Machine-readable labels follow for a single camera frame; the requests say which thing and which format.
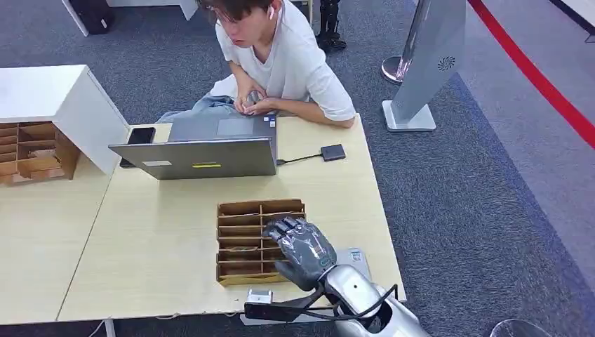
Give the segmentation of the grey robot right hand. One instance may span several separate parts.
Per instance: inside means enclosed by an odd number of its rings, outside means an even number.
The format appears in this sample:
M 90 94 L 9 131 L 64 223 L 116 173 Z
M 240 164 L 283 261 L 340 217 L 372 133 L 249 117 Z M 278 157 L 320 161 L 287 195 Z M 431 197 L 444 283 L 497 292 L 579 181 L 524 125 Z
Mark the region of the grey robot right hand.
M 303 291 L 315 289 L 337 265 L 337 254 L 325 235 L 303 217 L 269 221 L 263 235 L 277 243 L 286 261 L 274 263 L 277 271 Z

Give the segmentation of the person's left hand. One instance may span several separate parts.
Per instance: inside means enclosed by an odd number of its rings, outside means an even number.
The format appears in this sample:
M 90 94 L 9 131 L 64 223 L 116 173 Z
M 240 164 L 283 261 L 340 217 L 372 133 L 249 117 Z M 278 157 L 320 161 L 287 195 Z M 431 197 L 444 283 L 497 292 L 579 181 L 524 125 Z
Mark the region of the person's left hand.
M 263 98 L 252 105 L 246 106 L 243 113 L 247 115 L 267 114 L 279 109 L 278 98 Z

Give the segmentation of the person's right hand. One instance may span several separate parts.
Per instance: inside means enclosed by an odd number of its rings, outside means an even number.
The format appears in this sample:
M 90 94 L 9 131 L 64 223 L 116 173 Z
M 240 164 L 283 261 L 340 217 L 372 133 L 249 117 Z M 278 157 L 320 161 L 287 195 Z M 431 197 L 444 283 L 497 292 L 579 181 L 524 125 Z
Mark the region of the person's right hand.
M 246 106 L 252 105 L 261 99 L 261 88 L 259 86 L 239 86 L 238 95 L 234 100 L 235 109 L 243 113 Z

